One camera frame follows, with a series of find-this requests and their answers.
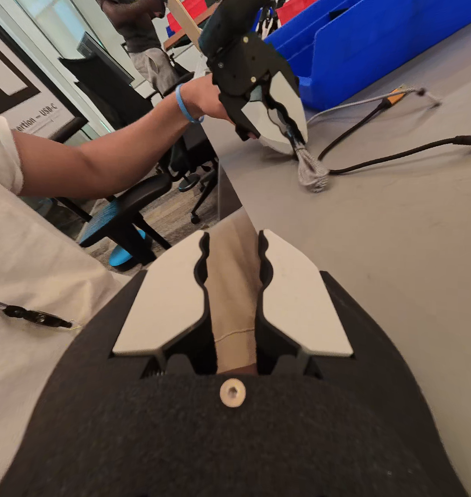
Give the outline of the black stool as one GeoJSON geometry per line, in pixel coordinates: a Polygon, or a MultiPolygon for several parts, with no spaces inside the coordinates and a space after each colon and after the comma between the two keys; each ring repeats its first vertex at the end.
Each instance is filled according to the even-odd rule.
{"type": "MultiPolygon", "coordinates": [[[[93,215],[88,214],[66,197],[56,197],[55,200],[86,223],[78,242],[80,247],[84,249],[92,247],[106,238],[113,241],[112,236],[118,231],[118,228],[134,226],[143,230],[147,235],[151,251],[140,251],[134,257],[141,261],[139,265],[146,266],[156,260],[156,255],[152,250],[153,241],[165,250],[168,250],[171,244],[145,221],[141,210],[168,193],[171,187],[172,181],[167,174],[161,173],[149,177],[120,196],[106,197],[107,204],[93,215]]],[[[133,249],[125,242],[121,242],[120,245],[130,254],[133,253],[133,249]]]]}

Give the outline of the white t-shirt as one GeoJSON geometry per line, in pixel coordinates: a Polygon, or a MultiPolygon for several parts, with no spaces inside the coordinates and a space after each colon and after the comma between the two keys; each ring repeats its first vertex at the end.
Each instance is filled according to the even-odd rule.
{"type": "MultiPolygon", "coordinates": [[[[84,252],[17,195],[24,182],[0,116],[0,301],[84,326],[128,282],[84,252]]],[[[78,330],[61,331],[0,312],[0,481],[39,396],[78,330]]]]}

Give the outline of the round blue base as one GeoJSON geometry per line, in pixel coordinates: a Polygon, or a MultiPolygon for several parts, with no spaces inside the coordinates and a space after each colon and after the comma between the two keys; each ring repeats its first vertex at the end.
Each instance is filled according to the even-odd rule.
{"type": "Polygon", "coordinates": [[[116,246],[109,256],[108,263],[112,269],[119,272],[125,272],[141,264],[141,261],[134,257],[138,252],[151,251],[146,233],[134,226],[118,228],[118,231],[112,236],[112,240],[116,243],[116,246]],[[120,245],[121,242],[125,242],[127,246],[131,247],[133,253],[127,252],[120,245]]]}

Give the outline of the person's left forearm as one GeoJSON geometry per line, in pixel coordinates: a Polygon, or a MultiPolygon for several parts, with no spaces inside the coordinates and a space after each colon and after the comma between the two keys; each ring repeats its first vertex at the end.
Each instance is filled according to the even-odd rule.
{"type": "Polygon", "coordinates": [[[176,95],[116,132],[81,146],[12,131],[22,196],[101,199],[143,179],[190,124],[176,95]]]}

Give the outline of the beige trousers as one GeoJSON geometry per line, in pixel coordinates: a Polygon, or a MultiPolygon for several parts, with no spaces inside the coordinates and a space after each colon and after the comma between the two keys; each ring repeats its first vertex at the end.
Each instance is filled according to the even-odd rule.
{"type": "Polygon", "coordinates": [[[254,335],[261,282],[258,234],[243,207],[208,230],[208,291],[218,373],[257,375],[254,335]]]}

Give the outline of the blue plastic bin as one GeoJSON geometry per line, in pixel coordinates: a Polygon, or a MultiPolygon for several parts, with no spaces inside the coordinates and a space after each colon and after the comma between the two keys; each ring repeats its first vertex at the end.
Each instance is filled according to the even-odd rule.
{"type": "Polygon", "coordinates": [[[471,23],[471,1],[315,1],[265,42],[299,78],[302,103],[337,106],[471,23]]]}

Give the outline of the white wall sign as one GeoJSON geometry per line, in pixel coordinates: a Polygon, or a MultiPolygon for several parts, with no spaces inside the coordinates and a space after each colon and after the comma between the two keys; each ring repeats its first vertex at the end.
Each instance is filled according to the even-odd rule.
{"type": "Polygon", "coordinates": [[[40,79],[37,69],[0,28],[0,116],[11,129],[49,138],[75,116],[40,79]]]}

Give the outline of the black monitor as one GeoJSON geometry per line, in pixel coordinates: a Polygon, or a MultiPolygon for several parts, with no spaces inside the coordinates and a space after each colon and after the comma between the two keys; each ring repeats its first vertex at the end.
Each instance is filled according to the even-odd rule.
{"type": "Polygon", "coordinates": [[[86,59],[97,57],[102,60],[102,62],[126,84],[131,85],[134,81],[132,75],[126,71],[87,31],[84,31],[82,38],[77,45],[77,51],[86,59]]]}

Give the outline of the person's left hand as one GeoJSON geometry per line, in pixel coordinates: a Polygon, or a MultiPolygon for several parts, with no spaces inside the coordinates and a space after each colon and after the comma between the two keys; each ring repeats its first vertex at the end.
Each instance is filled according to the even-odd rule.
{"type": "Polygon", "coordinates": [[[220,89],[213,83],[211,73],[186,83],[181,95],[189,115],[195,120],[208,116],[236,126],[220,101],[220,89]]]}

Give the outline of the black cable orange plugs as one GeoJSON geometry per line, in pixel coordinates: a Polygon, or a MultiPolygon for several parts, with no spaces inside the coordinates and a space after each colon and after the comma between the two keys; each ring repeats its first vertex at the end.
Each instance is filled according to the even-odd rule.
{"type": "MultiPolygon", "coordinates": [[[[354,132],[359,130],[361,127],[366,125],[369,121],[371,121],[374,117],[382,114],[383,112],[391,109],[394,105],[404,99],[406,96],[410,94],[416,94],[420,97],[427,97],[433,103],[433,106],[438,107],[441,105],[441,100],[432,95],[426,88],[424,87],[412,87],[412,86],[400,86],[387,94],[383,94],[381,96],[372,97],[369,99],[352,102],[349,104],[342,104],[333,108],[328,109],[327,111],[336,111],[341,109],[346,109],[349,107],[359,106],[367,103],[373,103],[378,101],[378,105],[361,121],[357,122],[355,125],[347,129],[344,133],[342,133],[339,137],[337,137],[334,141],[332,141],[328,146],[326,146],[323,151],[318,156],[318,161],[322,162],[324,158],[331,152],[334,148],[336,148],[341,142],[343,142],[346,138],[351,136],[354,132]]],[[[447,138],[443,140],[437,140],[435,142],[431,142],[425,145],[418,146],[416,148],[403,151],[394,155],[377,158],[373,160],[369,160],[357,165],[352,165],[349,167],[345,167],[340,170],[329,170],[329,175],[331,176],[342,176],[345,174],[349,174],[352,172],[356,172],[362,169],[365,169],[374,165],[381,165],[384,163],[392,162],[401,158],[406,158],[418,154],[420,152],[425,152],[434,148],[443,147],[443,146],[467,146],[471,147],[471,135],[457,135],[452,138],[447,138]]]]}

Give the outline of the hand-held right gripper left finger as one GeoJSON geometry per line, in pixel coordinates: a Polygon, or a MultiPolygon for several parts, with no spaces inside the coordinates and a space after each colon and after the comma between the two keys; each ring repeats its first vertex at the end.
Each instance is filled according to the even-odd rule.
{"type": "Polygon", "coordinates": [[[147,269],[112,352],[159,356],[205,311],[204,284],[195,277],[209,234],[196,231],[164,252],[147,269]]]}

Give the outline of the braided cable orange plug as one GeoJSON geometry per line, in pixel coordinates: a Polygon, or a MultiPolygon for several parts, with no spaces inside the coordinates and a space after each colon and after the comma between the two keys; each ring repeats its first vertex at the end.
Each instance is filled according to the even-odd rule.
{"type": "Polygon", "coordinates": [[[294,151],[294,156],[298,162],[297,165],[297,177],[300,185],[305,189],[318,193],[325,190],[327,187],[329,176],[332,170],[327,169],[323,166],[322,160],[325,156],[336,146],[338,146],[342,141],[349,137],[356,130],[365,125],[375,116],[381,114],[382,112],[388,110],[389,108],[396,105],[403,98],[410,94],[416,94],[419,97],[426,97],[431,101],[431,107],[439,107],[442,105],[443,100],[436,97],[430,93],[426,88],[418,88],[413,86],[401,85],[396,89],[379,96],[370,97],[363,100],[358,100],[350,103],[343,103],[335,107],[320,111],[310,117],[307,120],[307,126],[311,125],[319,117],[323,117],[328,113],[335,112],[342,109],[352,108],[355,106],[360,106],[368,103],[379,102],[377,107],[372,110],[366,117],[361,121],[356,123],[354,126],[349,128],[333,142],[331,142],[326,148],[321,152],[318,158],[314,157],[307,149],[307,146],[298,139],[297,133],[293,132],[291,127],[287,127],[286,136],[289,138],[291,146],[294,151]]]}

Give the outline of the blue wristband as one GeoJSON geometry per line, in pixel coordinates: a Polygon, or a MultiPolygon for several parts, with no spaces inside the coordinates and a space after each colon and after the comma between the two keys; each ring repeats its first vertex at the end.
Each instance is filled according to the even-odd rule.
{"type": "Polygon", "coordinates": [[[176,99],[176,102],[177,102],[177,105],[182,113],[182,115],[190,122],[190,123],[193,123],[193,124],[201,124],[203,121],[204,121],[204,115],[202,115],[201,117],[199,118],[195,118],[193,117],[189,110],[187,109],[187,106],[186,104],[184,103],[183,101],[183,98],[182,98],[182,95],[181,95],[181,89],[182,89],[182,86],[184,84],[179,84],[177,85],[176,89],[175,89],[175,99],[176,99]]]}

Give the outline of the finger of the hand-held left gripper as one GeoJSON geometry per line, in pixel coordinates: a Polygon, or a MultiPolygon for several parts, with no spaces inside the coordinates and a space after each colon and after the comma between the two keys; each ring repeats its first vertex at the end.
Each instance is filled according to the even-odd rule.
{"type": "Polygon", "coordinates": [[[294,155],[292,143],[286,133],[292,123],[298,123],[296,109],[287,109],[287,118],[277,119],[279,124],[272,121],[265,105],[244,105],[241,111],[256,129],[252,133],[259,134],[258,140],[262,145],[283,155],[294,155]]]}
{"type": "Polygon", "coordinates": [[[291,144],[307,145],[308,125],[301,98],[281,71],[270,78],[265,104],[271,122],[291,144]]]}

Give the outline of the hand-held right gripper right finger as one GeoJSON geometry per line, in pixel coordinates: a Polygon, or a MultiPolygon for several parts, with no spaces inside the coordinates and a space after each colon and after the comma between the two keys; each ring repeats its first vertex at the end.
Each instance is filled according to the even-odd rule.
{"type": "Polygon", "coordinates": [[[258,255],[258,347],[269,357],[352,357],[353,348],[315,264],[269,229],[259,232],[258,255]]]}

